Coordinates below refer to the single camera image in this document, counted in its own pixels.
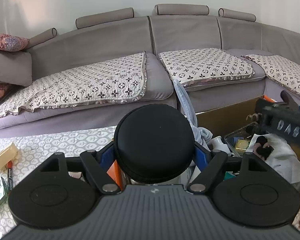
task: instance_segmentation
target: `wooden block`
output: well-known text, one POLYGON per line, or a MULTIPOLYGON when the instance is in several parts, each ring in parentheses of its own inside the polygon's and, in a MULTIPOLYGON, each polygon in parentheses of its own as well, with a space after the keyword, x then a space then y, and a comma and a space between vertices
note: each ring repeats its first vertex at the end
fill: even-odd
POLYGON ((0 170, 4 165, 11 161, 18 153, 18 148, 11 143, 7 148, 0 152, 0 170))

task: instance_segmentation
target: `white patterned tablecloth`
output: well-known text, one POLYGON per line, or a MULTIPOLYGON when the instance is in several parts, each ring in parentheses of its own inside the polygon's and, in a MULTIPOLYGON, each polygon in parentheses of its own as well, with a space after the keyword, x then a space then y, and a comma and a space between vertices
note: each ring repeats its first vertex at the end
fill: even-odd
MULTIPOLYGON (((66 157, 79 156, 86 150, 101 150, 113 138, 115 126, 79 130, 72 132, 42 134, 25 137, 0 138, 0 151, 13 142, 19 152, 13 159, 13 185, 44 162, 55 152, 63 152, 66 157)), ((7 181, 7 169, 0 171, 7 181)), ((3 235, 16 226, 7 201, 0 206, 0 232, 3 235)))

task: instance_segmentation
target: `gray pillow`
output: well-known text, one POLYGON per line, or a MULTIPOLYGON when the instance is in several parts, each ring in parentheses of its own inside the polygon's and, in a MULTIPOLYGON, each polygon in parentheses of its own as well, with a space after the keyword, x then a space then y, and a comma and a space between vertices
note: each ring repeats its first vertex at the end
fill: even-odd
POLYGON ((27 87, 32 84, 32 60, 28 52, 0 51, 0 83, 27 87))

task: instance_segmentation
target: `plastic container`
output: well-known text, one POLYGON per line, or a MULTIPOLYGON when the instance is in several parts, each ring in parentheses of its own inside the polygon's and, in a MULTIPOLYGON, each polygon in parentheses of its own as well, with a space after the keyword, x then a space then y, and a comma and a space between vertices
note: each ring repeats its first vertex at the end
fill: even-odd
POLYGON ((235 149, 235 145, 236 145, 237 141, 240 140, 240 139, 241 139, 241 140, 247 140, 247 141, 250 141, 250 140, 252 139, 252 136, 246 132, 246 128, 247 128, 248 126, 250 126, 250 125, 252 125, 252 126, 257 126, 258 123, 257 123, 257 122, 252 122, 252 123, 250 123, 250 124, 248 124, 248 125, 246 125, 246 126, 240 128, 239 130, 236 130, 236 131, 234 131, 234 132, 232 132, 232 133, 230 133, 230 134, 228 134, 228 135, 226 135, 226 136, 224 137, 224 140, 225 140, 225 142, 227 143, 229 149, 230 149, 230 150, 234 153, 234 155, 237 156, 237 157, 242 157, 242 156, 243 156, 242 153, 237 152, 236 149, 235 149))

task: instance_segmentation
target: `black round case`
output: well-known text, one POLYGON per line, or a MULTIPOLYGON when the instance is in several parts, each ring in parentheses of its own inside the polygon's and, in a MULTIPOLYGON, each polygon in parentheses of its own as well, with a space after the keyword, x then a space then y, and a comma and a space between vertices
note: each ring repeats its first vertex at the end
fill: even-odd
POLYGON ((120 168, 145 184, 180 175, 194 156, 194 135, 181 112, 153 104, 132 110, 114 133, 114 151, 120 168))

